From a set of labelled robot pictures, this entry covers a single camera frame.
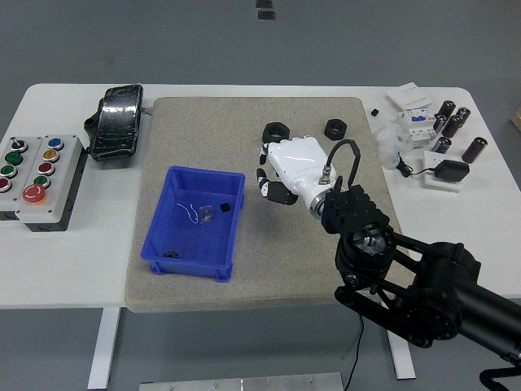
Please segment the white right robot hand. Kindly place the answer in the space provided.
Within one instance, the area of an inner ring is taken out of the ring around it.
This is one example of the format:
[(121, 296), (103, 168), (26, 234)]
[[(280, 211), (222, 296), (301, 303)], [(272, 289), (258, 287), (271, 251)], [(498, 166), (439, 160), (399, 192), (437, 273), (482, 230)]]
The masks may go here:
[(325, 194), (335, 185), (336, 172), (330, 167), (329, 182), (322, 183), (328, 156), (312, 136), (265, 143), (260, 150), (260, 163), (269, 162), (280, 177), (271, 182), (263, 169), (257, 170), (261, 194), (279, 204), (294, 204), (302, 197), (310, 213), (320, 214)]

